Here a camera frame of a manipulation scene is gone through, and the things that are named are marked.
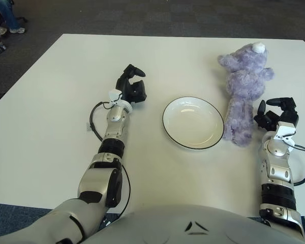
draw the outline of white table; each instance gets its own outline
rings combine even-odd
[[[217,56],[255,41],[260,40],[62,35],[0,101],[0,203],[55,208],[76,197],[100,145],[87,131],[89,113],[108,99],[131,63],[147,74],[148,97],[131,114],[124,155],[132,185],[127,212],[199,204],[257,216],[263,130],[256,129],[247,148],[221,140],[193,151],[176,145],[162,126],[165,106],[181,96],[205,99],[225,117],[226,72]],[[262,98],[294,97],[300,116],[294,139],[305,146],[305,42],[262,42],[269,50],[267,67],[276,73]],[[102,134],[106,113],[98,110],[94,118]],[[294,150],[290,164],[295,179],[305,176],[303,152]],[[305,184],[295,188],[295,196],[305,215]]]

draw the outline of robotic hand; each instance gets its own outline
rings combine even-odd
[[[80,181],[78,198],[63,202],[29,227],[0,237],[0,243],[76,244],[97,232],[107,210],[120,202],[121,160],[132,111],[130,103],[146,99],[143,81],[130,85],[129,79],[134,75],[144,77],[145,73],[129,65],[118,79],[116,89],[109,93],[107,130]]]
[[[266,102],[281,107],[281,116],[265,112],[265,101],[260,103],[254,120],[268,130],[262,138],[259,150],[261,158],[262,204],[260,216],[265,223],[281,231],[304,239],[301,216],[296,211],[294,183],[288,165],[290,152],[295,143],[298,115],[293,98],[275,98]]]

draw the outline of white bowl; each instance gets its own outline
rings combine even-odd
[[[200,98],[183,97],[170,102],[163,113],[167,134],[191,149],[209,148],[222,138],[224,121],[218,110]]]

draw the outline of stuffed animal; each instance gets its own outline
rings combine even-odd
[[[273,78],[264,68],[267,50],[261,42],[248,44],[234,53],[220,55],[218,62],[230,72],[226,90],[231,96],[224,124],[225,140],[247,146],[252,139],[253,101],[264,92],[265,82]]]

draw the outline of teddy bear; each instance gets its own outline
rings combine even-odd
[[[238,146],[247,146],[252,140],[253,101],[265,90],[265,82],[274,72],[265,68],[267,50],[261,42],[245,45],[228,55],[218,56],[218,62],[230,72],[226,90],[231,99],[224,122],[225,140]]]

